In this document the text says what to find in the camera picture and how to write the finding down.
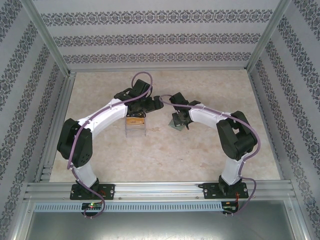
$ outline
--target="purple cable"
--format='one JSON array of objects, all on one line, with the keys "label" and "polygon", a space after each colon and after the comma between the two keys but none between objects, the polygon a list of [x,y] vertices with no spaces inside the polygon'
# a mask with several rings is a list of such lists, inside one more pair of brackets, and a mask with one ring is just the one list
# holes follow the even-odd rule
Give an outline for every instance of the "purple cable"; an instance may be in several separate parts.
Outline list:
[{"label": "purple cable", "polygon": [[[76,144],[77,144],[77,141],[78,141],[78,138],[79,138],[79,135],[81,133],[81,131],[85,128],[85,126],[87,124],[90,123],[91,120],[93,120],[96,116],[98,116],[99,114],[103,113],[104,111],[110,109],[111,107],[115,107],[115,106],[118,106],[120,104],[125,104],[125,103],[129,103],[129,102],[132,102],[132,101],[135,101],[135,100],[138,100],[140,98],[142,98],[143,96],[147,95],[148,92],[151,90],[152,88],[152,84],[153,84],[153,78],[151,76],[150,73],[146,72],[146,71],[140,71],[138,72],[137,74],[135,74],[131,80],[131,85],[133,86],[133,83],[136,79],[136,77],[140,74],[147,74],[149,77],[150,77],[150,86],[149,88],[147,89],[147,91],[145,91],[143,94],[137,96],[137,97],[134,97],[134,98],[131,98],[131,99],[128,99],[128,100],[125,100],[125,101],[120,101],[120,102],[117,102],[113,105],[109,105],[109,106],[106,106],[105,108],[101,109],[100,111],[98,111],[96,114],[92,115],[87,121],[84,122],[84,124],[79,128],[78,132],[76,133],[75,137],[74,137],[74,141],[73,141],[73,144],[72,144],[72,148],[71,148],[71,152],[70,152],[70,156],[69,156],[69,160],[68,160],[68,164],[67,164],[67,169],[69,170],[71,168],[71,163],[72,163],[72,158],[74,156],[74,153],[75,153],[75,148],[76,148]],[[91,219],[93,218],[96,218],[98,217],[99,215],[101,215],[106,207],[106,201],[104,200],[104,198],[97,192],[93,191],[90,187],[86,186],[78,177],[77,173],[75,172],[74,168],[71,169],[74,177],[76,178],[76,180],[78,181],[78,183],[80,185],[82,185],[85,189],[87,189],[88,191],[90,191],[91,193],[97,195],[101,200],[102,200],[102,203],[103,203],[103,207],[101,208],[101,211],[98,212],[96,215],[94,216],[90,216]],[[88,216],[86,215],[86,211],[87,209],[84,210],[83,212],[83,215],[85,218],[87,218]]]},{"label": "purple cable", "polygon": [[248,159],[254,157],[254,156],[259,152],[259,150],[260,150],[260,148],[261,148],[261,141],[260,141],[260,138],[259,138],[259,136],[258,136],[258,133],[256,132],[256,130],[254,130],[254,129],[253,129],[249,124],[247,124],[246,122],[244,122],[244,121],[242,121],[242,120],[240,120],[240,119],[238,119],[238,118],[235,118],[235,117],[233,117],[233,116],[224,114],[224,113],[221,112],[221,111],[217,111],[217,110],[211,109],[211,108],[209,108],[209,107],[190,106],[190,105],[183,105],[183,104],[173,104],[173,103],[171,103],[171,102],[164,101],[164,100],[162,99],[163,97],[172,97],[172,95],[170,95],[170,94],[165,94],[165,95],[161,95],[161,96],[160,96],[159,100],[160,100],[162,103],[164,103],[164,104],[171,105],[171,106],[174,106],[174,107],[183,107],[183,108],[192,108],[192,109],[203,109],[203,110],[207,110],[207,111],[212,112],[212,113],[214,113],[214,114],[221,115],[221,116],[223,116],[223,117],[225,117],[225,118],[232,119],[232,120],[234,120],[234,121],[236,121],[236,122],[238,122],[238,123],[246,126],[246,127],[247,127],[251,132],[253,132],[253,134],[255,135],[256,140],[257,140],[257,148],[256,148],[256,150],[255,150],[252,154],[244,157],[244,159],[243,159],[243,161],[242,161],[242,163],[241,163],[241,165],[240,165],[239,171],[238,171],[238,175],[240,176],[240,178],[243,179],[243,180],[250,180],[250,181],[252,181],[253,184],[254,184],[254,187],[253,187],[252,193],[251,193],[251,195],[249,196],[248,200],[245,202],[245,204],[242,206],[242,208],[239,209],[239,210],[235,213],[235,214],[238,214],[245,206],[247,206],[247,204],[249,203],[249,201],[253,198],[253,196],[254,196],[254,194],[255,194],[255,191],[256,191],[256,189],[257,189],[257,182],[256,182],[253,178],[241,176],[241,171],[242,171],[242,168],[243,168],[244,165],[245,165],[245,162],[246,162]]}]

